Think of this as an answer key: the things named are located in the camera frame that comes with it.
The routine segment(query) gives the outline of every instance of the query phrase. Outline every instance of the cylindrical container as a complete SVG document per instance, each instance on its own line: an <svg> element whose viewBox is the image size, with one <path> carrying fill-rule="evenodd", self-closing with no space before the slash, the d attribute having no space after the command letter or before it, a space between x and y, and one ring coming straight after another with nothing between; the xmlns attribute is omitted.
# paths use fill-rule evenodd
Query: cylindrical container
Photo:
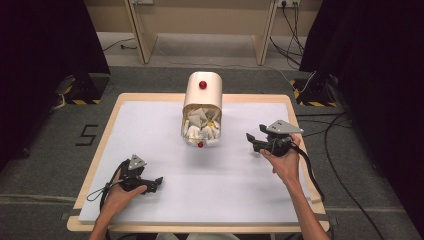
<svg viewBox="0 0 424 240"><path fill-rule="evenodd" d="M222 79L214 72L191 74L184 99L181 135L192 146L219 144L222 119Z"/></svg>

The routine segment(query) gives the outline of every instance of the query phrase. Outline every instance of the power strip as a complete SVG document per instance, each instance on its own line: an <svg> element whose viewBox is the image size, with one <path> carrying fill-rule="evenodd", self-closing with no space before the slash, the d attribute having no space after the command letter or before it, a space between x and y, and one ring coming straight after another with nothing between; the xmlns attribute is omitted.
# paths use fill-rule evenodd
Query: power strip
<svg viewBox="0 0 424 240"><path fill-rule="evenodd" d="M296 4L297 4L297 7L299 7L299 5L300 5L300 0L278 0L277 1L277 7L283 7L283 1L285 1L286 2L286 8L294 8L294 7L296 7Z"/></svg>

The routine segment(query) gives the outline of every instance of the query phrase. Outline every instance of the red button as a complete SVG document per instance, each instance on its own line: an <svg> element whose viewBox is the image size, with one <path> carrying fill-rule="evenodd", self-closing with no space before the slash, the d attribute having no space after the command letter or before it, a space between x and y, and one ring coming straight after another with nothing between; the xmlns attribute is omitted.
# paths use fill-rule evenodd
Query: red button
<svg viewBox="0 0 424 240"><path fill-rule="evenodd" d="M207 84L205 81L200 81L200 82L199 82L199 87L200 87L200 89L205 89L207 85L208 85L208 84Z"/></svg>

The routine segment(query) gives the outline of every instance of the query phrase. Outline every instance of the handheld controller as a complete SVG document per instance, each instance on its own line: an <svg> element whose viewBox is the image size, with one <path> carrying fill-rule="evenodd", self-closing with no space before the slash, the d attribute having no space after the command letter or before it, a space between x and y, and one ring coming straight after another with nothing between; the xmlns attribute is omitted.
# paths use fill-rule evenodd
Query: handheld controller
<svg viewBox="0 0 424 240"><path fill-rule="evenodd" d="M159 185L162 184L163 177L157 178L156 180L146 180L141 178L141 174L144 171L144 166L147 163L137 155L133 154L131 159L127 159L121 164L121 174L119 179L122 180L119 184L125 191L131 191L139 186L146 185L147 190L142 194L149 192L156 192Z"/></svg>
<svg viewBox="0 0 424 240"><path fill-rule="evenodd" d="M246 133L247 141L253 144L253 151L259 152L261 149L265 149L277 157L284 156L291 148L290 133L303 133L303 129L283 120L277 120L268 127L260 124L259 130L267 134L267 142L256 140L254 136Z"/></svg>

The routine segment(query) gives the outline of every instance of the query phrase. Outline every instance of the forearm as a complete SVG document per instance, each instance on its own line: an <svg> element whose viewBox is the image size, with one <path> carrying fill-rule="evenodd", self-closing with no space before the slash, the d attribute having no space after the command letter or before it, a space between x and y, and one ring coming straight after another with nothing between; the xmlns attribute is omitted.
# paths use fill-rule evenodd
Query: forearm
<svg viewBox="0 0 424 240"><path fill-rule="evenodd" d="M105 238L106 230L109 223L112 221L113 215L108 213L100 213L96 219L93 231L90 234L89 240L103 240Z"/></svg>
<svg viewBox="0 0 424 240"><path fill-rule="evenodd" d="M302 235L308 239L329 239L302 191L300 183L294 183L288 187L293 206L299 220Z"/></svg>

